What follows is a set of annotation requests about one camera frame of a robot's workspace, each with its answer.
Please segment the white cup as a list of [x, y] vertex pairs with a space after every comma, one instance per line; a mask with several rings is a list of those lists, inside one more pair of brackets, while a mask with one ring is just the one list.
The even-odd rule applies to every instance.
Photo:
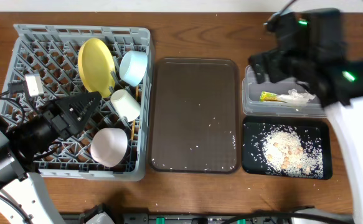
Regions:
[[115, 91], [111, 95], [110, 101], [118, 116], [125, 118], [127, 122], [132, 122], [140, 116], [140, 104], [128, 91]]

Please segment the yellow plate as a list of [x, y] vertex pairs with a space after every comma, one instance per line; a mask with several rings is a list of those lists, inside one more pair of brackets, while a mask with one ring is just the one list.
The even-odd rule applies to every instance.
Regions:
[[98, 91], [103, 98], [111, 95], [115, 86], [112, 72], [115, 63], [106, 44], [97, 38], [88, 39], [78, 53], [78, 72], [87, 91]]

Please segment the white tissue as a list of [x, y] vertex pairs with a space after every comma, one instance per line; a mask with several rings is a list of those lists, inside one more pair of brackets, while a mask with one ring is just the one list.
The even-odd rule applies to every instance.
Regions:
[[278, 95], [278, 99], [285, 103], [292, 105], [305, 105], [310, 100], [315, 99], [316, 95], [312, 95], [307, 91], [305, 93], [298, 93], [296, 89], [288, 91], [287, 95]]

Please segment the wooden chopstick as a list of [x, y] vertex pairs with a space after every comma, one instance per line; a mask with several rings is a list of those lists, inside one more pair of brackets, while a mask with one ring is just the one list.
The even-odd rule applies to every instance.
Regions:
[[135, 120], [132, 122], [131, 126], [131, 142], [134, 140], [134, 131], [135, 131]]
[[138, 101], [139, 96], [139, 86], [136, 87], [135, 99]]

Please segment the yellow green snack wrapper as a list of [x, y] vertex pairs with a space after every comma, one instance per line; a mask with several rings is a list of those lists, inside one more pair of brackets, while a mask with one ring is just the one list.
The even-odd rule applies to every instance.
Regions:
[[259, 101], [277, 101], [277, 102], [283, 102], [283, 100], [280, 99], [279, 95], [275, 93], [270, 93], [267, 91], [263, 91], [260, 94]]

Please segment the light blue bowl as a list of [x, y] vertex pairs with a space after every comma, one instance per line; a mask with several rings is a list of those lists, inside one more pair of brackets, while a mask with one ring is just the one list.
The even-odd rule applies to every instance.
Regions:
[[120, 64], [120, 79], [131, 86], [137, 86], [142, 81], [148, 66], [148, 56], [145, 52], [129, 51]]

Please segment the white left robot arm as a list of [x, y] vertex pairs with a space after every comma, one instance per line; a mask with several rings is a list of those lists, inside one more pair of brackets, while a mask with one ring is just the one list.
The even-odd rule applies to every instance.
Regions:
[[49, 147], [81, 133], [101, 101], [99, 92], [79, 93], [48, 101], [37, 116], [25, 121], [26, 112], [11, 97], [23, 92], [26, 98], [43, 95], [38, 74], [10, 83], [0, 100], [21, 111], [21, 121], [9, 128], [0, 115], [0, 213], [10, 223], [64, 223], [48, 194], [38, 159], [51, 156]]

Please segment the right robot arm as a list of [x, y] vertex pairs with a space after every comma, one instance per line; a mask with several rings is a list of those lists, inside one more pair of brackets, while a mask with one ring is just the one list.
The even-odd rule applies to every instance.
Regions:
[[248, 62], [258, 83], [293, 77], [321, 106], [336, 133], [353, 198], [353, 219], [363, 223], [363, 59], [350, 61], [336, 8], [313, 9], [299, 16], [283, 9], [265, 27], [276, 48]]

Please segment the grey plastic dishwasher rack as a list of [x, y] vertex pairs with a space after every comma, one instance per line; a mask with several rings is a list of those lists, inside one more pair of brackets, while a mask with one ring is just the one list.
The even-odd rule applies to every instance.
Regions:
[[[140, 116], [135, 119], [134, 140], [131, 142], [132, 122], [119, 118], [108, 98], [102, 99], [83, 132], [66, 140], [58, 139], [54, 153], [34, 162], [44, 177], [78, 178], [87, 180], [139, 181], [146, 173], [147, 140], [149, 131], [149, 100], [153, 87], [154, 46], [150, 31], [139, 27], [60, 26], [17, 24], [18, 39], [7, 71], [6, 83], [23, 80], [29, 73], [39, 74], [44, 94], [34, 98], [35, 109], [49, 100], [85, 92], [78, 73], [77, 59], [81, 46], [91, 38], [102, 40], [109, 48], [113, 61], [119, 66], [127, 51], [145, 52], [148, 67], [139, 86]], [[136, 87], [117, 82], [135, 97]], [[23, 93], [11, 97], [26, 112], [25, 121], [35, 116]], [[0, 114], [10, 127], [21, 121], [18, 106], [0, 101]], [[90, 145], [94, 135], [103, 128], [120, 128], [128, 137], [127, 152], [114, 167], [94, 161]]]

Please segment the clear plastic container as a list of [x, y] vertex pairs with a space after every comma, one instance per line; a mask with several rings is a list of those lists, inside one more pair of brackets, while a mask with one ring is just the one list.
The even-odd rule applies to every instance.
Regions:
[[302, 86], [296, 84], [294, 78], [288, 78], [278, 83], [265, 81], [258, 84], [255, 73], [250, 66], [245, 68], [245, 78], [242, 82], [243, 112], [246, 115], [282, 116], [298, 118], [325, 118], [326, 115], [318, 98], [309, 100], [305, 105], [291, 105], [279, 101], [260, 101], [263, 91], [277, 95], [286, 95], [295, 89], [298, 93], [305, 93]]

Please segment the black plastic tray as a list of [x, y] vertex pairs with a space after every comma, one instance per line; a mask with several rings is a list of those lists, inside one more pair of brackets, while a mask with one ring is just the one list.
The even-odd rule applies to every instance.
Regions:
[[315, 119], [247, 116], [242, 167], [249, 174], [328, 180], [332, 177], [329, 128]]

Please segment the spilled rice and peanuts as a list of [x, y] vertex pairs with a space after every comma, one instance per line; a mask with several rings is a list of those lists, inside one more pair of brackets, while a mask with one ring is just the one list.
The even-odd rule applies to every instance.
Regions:
[[285, 124], [245, 124], [243, 168], [251, 174], [323, 179], [320, 129]]

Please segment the dark brown serving tray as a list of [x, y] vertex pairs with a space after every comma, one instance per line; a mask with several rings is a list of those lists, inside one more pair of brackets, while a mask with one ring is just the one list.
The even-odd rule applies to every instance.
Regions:
[[157, 172], [232, 174], [240, 167], [239, 70], [227, 59], [156, 64], [149, 166]]

